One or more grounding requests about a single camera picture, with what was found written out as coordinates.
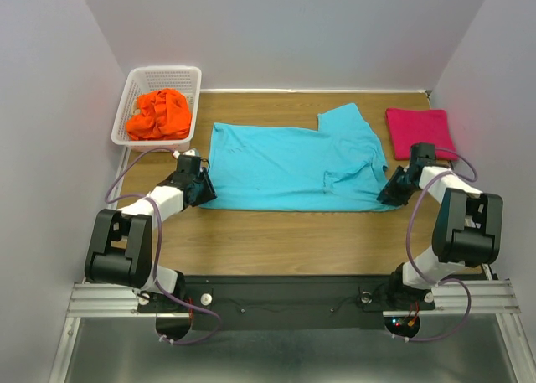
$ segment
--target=cable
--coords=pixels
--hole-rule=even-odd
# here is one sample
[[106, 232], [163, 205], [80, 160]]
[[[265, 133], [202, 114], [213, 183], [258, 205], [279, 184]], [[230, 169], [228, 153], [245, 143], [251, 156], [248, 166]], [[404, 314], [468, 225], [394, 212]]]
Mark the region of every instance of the cable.
[[475, 167], [466, 158], [462, 157], [462, 155], [460, 155], [460, 154], [458, 154], [458, 153], [456, 153], [456, 152], [454, 152], [452, 150], [449, 150], [448, 148], [436, 148], [436, 150], [455, 154], [459, 159], [461, 159], [469, 167], [469, 169], [473, 173], [473, 176], [468, 177], [468, 176], [465, 176], [465, 175], [460, 175], [458, 173], [454, 173], [454, 171], [445, 171], [445, 172], [437, 174], [434, 178], [431, 179], [430, 182], [428, 182], [428, 184], [426, 184], [426, 186], [422, 189], [422, 192], [420, 192], [419, 198], [417, 199], [417, 203], [415, 204], [415, 207], [413, 208], [413, 213], [411, 213], [410, 222], [408, 224], [408, 230], [407, 230], [406, 236], [405, 236], [405, 251], [406, 251], [406, 254], [408, 255], [408, 260], [410, 261], [411, 266], [414, 268], [414, 270], [417, 272], [417, 274], [419, 274], [419, 276], [424, 281], [428, 282], [430, 285], [432, 285], [432, 286], [435, 286], [435, 285], [440, 286], [440, 285], [448, 284], [449, 282], [455, 282], [457, 284], [460, 284], [461, 287], [465, 290], [465, 292], [467, 294], [467, 308], [466, 308], [466, 312], [463, 315], [463, 318], [461, 319], [461, 322], [456, 327], [454, 327], [450, 332], [440, 334], [440, 335], [436, 335], [435, 337], [429, 337], [429, 338], [423, 338], [423, 339], [419, 339], [419, 338], [411, 339], [409, 337], [402, 337], [402, 336], [399, 336], [399, 335], [394, 335], [394, 338], [399, 337], [401, 339], [404, 339], [405, 341], [411, 341], [411, 342], [417, 342], [417, 343], [429, 343], [429, 342], [432, 342], [432, 341], [438, 341], [440, 339], [446, 339], [447, 337], [450, 337], [451, 335], [457, 333], [458, 331], [460, 331], [466, 325], [467, 321], [469, 320], [469, 313], [471, 312], [471, 307], [472, 307], [471, 293], [469, 292], [469, 288], [467, 287], [467, 285], [462, 280], [458, 280], [457, 278], [447, 278], [445, 280], [441, 280], [438, 283], [436, 283], [436, 281], [432, 280], [431, 278], [428, 278], [417, 267], [417, 264], [415, 263], [415, 259], [414, 259], [413, 255], [411, 253], [411, 242], [410, 242], [411, 241], [411, 231], [413, 230], [413, 224], [415, 223], [415, 218], [417, 216], [417, 211], [419, 210], [420, 205], [422, 203], [422, 200], [425, 198], [426, 193], [428, 193], [428, 190], [430, 190], [432, 185], [435, 182], [437, 182], [439, 179], [441, 179], [441, 178], [443, 178], [443, 177], [445, 177], [447, 175], [451, 175], [452, 173], [454, 173], [458, 178], [464, 179], [467, 182], [476, 182], [477, 179], [478, 179], [477, 170], [475, 169]]
[[417, 310], [415, 311], [415, 316], [413, 317], [413, 319], [411, 319], [412, 324], [415, 324], [415, 322], [417, 321], [417, 318], [419, 317], [419, 312], [420, 312], [419, 301], [415, 301], [415, 306], [417, 307]]
[[159, 147], [159, 148], [153, 148], [153, 149], [151, 149], [149, 151], [146, 151], [146, 152], [140, 154], [134, 161], [132, 161], [132, 163], [128, 167], [126, 167], [126, 169], [123, 172], [121, 172], [119, 174], [119, 176], [117, 176], [116, 180], [114, 180], [114, 182], [111, 184], [110, 188], [106, 191], [104, 201], [107, 204], [113, 204], [113, 203], [115, 203], [115, 202], [117, 202], [117, 201], [119, 201], [121, 199], [127, 199], [127, 198], [131, 198], [131, 197], [135, 197], [135, 198], [138, 198], [138, 199], [145, 199], [146, 201], [148, 201], [152, 205], [152, 207], [154, 209], [154, 216], [155, 216], [155, 218], [157, 220], [157, 230], [158, 230], [158, 234], [157, 234], [157, 250], [156, 250], [156, 253], [155, 253], [155, 256], [154, 256], [154, 263], [152, 265], [152, 271], [151, 271], [152, 278], [154, 280], [155, 285], [157, 286], [157, 288], [160, 290], [160, 292], [163, 295], [165, 295], [168, 299], [172, 300], [173, 302], [178, 303], [179, 305], [182, 305], [185, 308], [195, 310], [195, 311], [198, 311], [200, 313], [209, 314], [210, 316], [213, 316], [218, 320], [218, 325], [216, 326], [216, 328], [214, 330], [212, 330], [211, 332], [209, 332], [208, 334], [204, 335], [201, 338], [190, 339], [190, 340], [185, 340], [185, 341], [174, 341], [172, 339], [168, 339], [167, 337], [161, 335], [160, 340], [165, 341], [165, 342], [167, 342], [167, 343], [169, 343], [171, 345], [198, 344], [198, 343], [201, 343], [203, 341], [206, 341], [207, 339], [209, 339], [210, 337], [215, 335], [221, 329], [221, 327], [223, 325], [223, 320], [221, 319], [221, 317], [216, 312], [213, 312], [213, 311], [205, 309], [205, 308], [201, 308], [199, 306], [192, 305], [191, 303], [184, 302], [181, 299], [174, 297], [170, 292], [166, 291], [162, 287], [162, 285], [160, 285], [160, 282], [158, 281], [158, 278], [157, 278], [157, 269], [158, 269], [158, 262], [160, 261], [160, 252], [162, 251], [162, 230], [163, 230], [163, 228], [162, 228], [162, 217], [160, 216], [160, 211], [158, 209], [157, 203], [153, 199], [151, 199], [150, 197], [147, 197], [145, 194], [141, 194], [141, 193], [122, 194], [122, 195], [116, 197], [115, 199], [110, 199], [110, 194], [111, 194], [112, 190], [125, 177], [126, 173], [128, 171], [130, 171], [131, 168], [138, 161], [140, 161], [140, 159], [142, 159], [143, 157], [145, 157], [149, 153], [152, 153], [152, 152], [155, 152], [155, 151], [162, 151], [162, 150], [163, 151], [169, 151], [170, 153], [174, 152], [174, 150], [172, 150], [171, 148]]
[[471, 170], [472, 172], [472, 176], [466, 176], [466, 175], [460, 175], [459, 173], [456, 173], [454, 172], [454, 169], [452, 170], [452, 172], [454, 172], [454, 174], [460, 178], [460, 179], [463, 179], [465, 180], [466, 182], [476, 182], [478, 180], [478, 172], [477, 172], [477, 169], [473, 166], [473, 164], [471, 162], [469, 162], [469, 160], [465, 157], [463, 157], [462, 155], [458, 154], [456, 151], [452, 151], [450, 150], [449, 148], [441, 148], [441, 147], [436, 147], [435, 148], [436, 151], [442, 151], [444, 153], [450, 153], [450, 154], [454, 154], [456, 155], [461, 161], [463, 161], [467, 167], [469, 167], [469, 169]]
[[210, 161], [207, 158], [202, 158], [201, 162], [207, 163], [207, 172], [210, 172]]
[[411, 318], [411, 314], [413, 313], [413, 303], [410, 304], [410, 312], [408, 313], [408, 315], [404, 318], [404, 320], [407, 320], [408, 318]]
[[[192, 298], [188, 298], [188, 303], [189, 303], [190, 305], [193, 305], [193, 300], [192, 300]], [[189, 310], [188, 310], [188, 317], [190, 318], [190, 323], [192, 323], [192, 321], [193, 321], [193, 310], [192, 310], [192, 309], [189, 309]]]

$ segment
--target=white wall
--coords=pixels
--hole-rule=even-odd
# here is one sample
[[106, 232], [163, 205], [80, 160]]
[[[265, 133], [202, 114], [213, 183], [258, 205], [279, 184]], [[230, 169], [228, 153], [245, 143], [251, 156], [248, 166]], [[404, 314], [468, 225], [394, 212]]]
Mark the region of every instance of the white wall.
[[536, 7], [486, 0], [432, 94], [457, 149], [504, 199], [501, 277], [510, 277], [536, 351]]
[[84, 0], [0, 0], [0, 380], [48, 380], [118, 164], [124, 75]]
[[204, 88], [432, 88], [483, 0], [86, 0], [122, 69]]

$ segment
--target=light blue t-shirt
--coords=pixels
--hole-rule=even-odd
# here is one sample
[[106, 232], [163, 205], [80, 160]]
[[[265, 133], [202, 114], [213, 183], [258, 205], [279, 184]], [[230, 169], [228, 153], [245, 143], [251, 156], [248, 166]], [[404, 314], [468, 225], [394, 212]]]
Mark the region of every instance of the light blue t-shirt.
[[385, 211], [378, 137], [355, 104], [318, 115], [318, 131], [215, 123], [209, 176], [218, 198], [202, 207], [274, 211]]

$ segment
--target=gray floor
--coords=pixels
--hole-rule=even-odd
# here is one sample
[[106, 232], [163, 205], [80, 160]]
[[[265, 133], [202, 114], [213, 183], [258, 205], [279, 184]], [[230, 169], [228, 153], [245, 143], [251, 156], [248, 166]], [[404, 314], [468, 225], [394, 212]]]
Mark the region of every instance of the gray floor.
[[[459, 316], [422, 319], [420, 336], [447, 331]], [[457, 335], [405, 344], [358, 329], [222, 332], [206, 344], [161, 344], [154, 320], [83, 320], [68, 382], [514, 382], [492, 315]]]

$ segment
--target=pink towel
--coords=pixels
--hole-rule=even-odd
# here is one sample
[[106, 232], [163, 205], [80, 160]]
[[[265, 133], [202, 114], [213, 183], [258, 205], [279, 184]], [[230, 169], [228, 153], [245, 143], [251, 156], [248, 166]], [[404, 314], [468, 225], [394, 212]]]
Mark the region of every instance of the pink towel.
[[[395, 159], [410, 159], [410, 148], [417, 142], [431, 142], [438, 148], [456, 151], [449, 134], [446, 112], [442, 109], [407, 111], [388, 108], [385, 118], [393, 140]], [[439, 159], [458, 159], [455, 154], [439, 150], [436, 155]]]

